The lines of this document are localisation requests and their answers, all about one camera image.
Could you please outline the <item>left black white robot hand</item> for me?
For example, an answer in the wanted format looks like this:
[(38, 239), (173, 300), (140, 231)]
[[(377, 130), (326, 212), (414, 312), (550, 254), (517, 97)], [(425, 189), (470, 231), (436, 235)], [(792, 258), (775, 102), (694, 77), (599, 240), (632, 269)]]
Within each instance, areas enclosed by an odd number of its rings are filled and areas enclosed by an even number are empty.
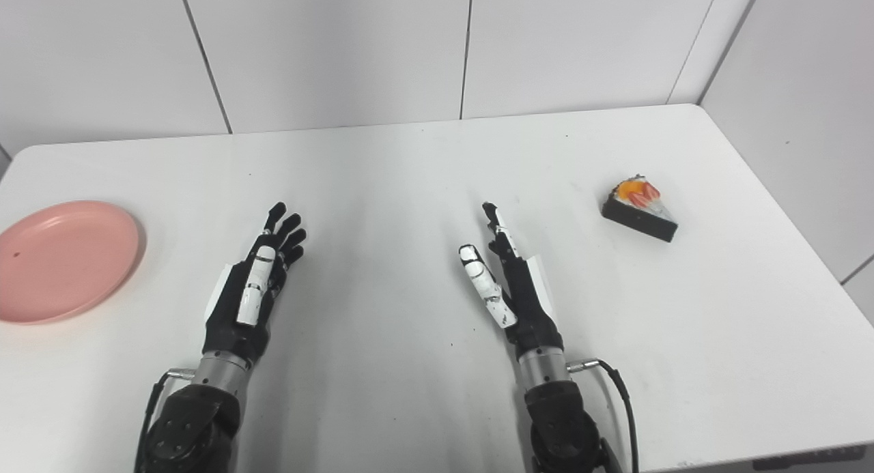
[(276, 203), (246, 257), (231, 265), (206, 320), (203, 354), (229, 353), (254, 367), (270, 342), (270, 318), (287, 272), (304, 253), (299, 214)]

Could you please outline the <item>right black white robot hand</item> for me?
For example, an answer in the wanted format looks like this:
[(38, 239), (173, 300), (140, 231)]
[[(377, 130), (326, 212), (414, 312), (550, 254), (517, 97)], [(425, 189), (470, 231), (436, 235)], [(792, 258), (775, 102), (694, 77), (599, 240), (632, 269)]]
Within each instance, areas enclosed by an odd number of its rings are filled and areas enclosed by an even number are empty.
[(489, 249), (501, 263), (505, 283), (494, 276), (475, 245), (462, 245), (458, 255), (475, 292), (514, 345), (516, 357), (540, 347), (564, 351), (564, 339), (550, 314), (537, 262), (522, 257), (496, 205), (485, 202), (483, 211), (493, 235)]

